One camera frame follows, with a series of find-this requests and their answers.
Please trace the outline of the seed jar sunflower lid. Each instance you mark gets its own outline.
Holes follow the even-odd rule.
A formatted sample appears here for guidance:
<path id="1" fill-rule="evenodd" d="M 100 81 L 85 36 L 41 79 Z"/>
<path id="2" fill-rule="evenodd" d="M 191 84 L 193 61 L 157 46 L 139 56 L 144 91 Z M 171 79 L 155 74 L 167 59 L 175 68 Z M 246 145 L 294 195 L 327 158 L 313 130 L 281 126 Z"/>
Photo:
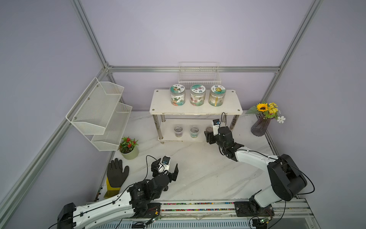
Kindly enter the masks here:
<path id="1" fill-rule="evenodd" d="M 212 106 L 221 106 L 226 96 L 226 88 L 222 85 L 214 85 L 210 89 L 208 102 Z"/>

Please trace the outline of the seed jar purple flower lid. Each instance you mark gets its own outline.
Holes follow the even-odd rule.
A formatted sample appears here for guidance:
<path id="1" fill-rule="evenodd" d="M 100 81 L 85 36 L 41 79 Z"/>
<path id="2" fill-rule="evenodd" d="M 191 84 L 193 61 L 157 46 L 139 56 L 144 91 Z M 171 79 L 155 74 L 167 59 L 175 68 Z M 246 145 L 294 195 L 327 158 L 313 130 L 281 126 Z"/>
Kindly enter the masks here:
<path id="1" fill-rule="evenodd" d="M 206 88 L 203 85 L 193 85 L 190 88 L 190 103 L 202 106 L 205 102 Z"/>

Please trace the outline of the seed jar green plant lid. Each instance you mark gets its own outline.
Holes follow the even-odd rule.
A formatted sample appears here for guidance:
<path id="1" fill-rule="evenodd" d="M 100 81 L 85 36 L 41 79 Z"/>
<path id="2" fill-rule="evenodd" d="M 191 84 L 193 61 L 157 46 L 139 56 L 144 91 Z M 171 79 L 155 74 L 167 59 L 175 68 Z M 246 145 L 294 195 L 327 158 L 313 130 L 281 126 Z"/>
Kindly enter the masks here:
<path id="1" fill-rule="evenodd" d="M 185 104 L 185 87 L 175 84 L 170 87 L 171 103 L 174 106 L 182 106 Z"/>

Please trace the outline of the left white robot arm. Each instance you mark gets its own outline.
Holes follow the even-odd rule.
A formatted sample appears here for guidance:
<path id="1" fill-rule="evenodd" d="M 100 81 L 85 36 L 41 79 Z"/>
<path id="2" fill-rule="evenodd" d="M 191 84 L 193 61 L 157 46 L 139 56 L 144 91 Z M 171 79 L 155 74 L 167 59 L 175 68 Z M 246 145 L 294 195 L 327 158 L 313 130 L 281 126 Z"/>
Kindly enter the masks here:
<path id="1" fill-rule="evenodd" d="M 58 229 L 93 229 L 116 219 L 141 218 L 148 212 L 151 201 L 160 198 L 176 181 L 178 166 L 169 172 L 170 158 L 164 156 L 152 163 L 152 179 L 144 179 L 129 186 L 124 192 L 89 205 L 67 204 L 61 210 Z"/>

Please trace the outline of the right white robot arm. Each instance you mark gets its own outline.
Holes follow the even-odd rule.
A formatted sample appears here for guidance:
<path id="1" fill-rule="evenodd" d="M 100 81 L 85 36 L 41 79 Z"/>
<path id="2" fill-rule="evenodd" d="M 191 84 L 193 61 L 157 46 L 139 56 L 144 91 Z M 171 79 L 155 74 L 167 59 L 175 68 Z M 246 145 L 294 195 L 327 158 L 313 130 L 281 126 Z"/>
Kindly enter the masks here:
<path id="1" fill-rule="evenodd" d="M 263 209 L 281 200 L 290 201 L 307 186 L 306 176 L 289 155 L 270 156 L 251 150 L 234 141 L 229 127 L 214 127 L 204 134 L 207 143 L 217 144 L 226 158 L 247 163 L 268 175 L 270 185 L 250 197 L 251 206 Z"/>

